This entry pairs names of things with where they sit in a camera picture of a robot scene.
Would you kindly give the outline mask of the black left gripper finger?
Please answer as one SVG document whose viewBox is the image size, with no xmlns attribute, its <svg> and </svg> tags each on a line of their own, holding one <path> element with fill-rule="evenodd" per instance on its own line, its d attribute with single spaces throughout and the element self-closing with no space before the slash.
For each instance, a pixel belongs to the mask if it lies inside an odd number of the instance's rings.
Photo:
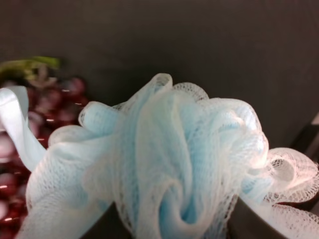
<svg viewBox="0 0 319 239">
<path fill-rule="evenodd" d="M 291 145 L 295 149 L 312 161 L 319 161 L 319 120 L 313 119 L 298 134 Z"/>
</svg>

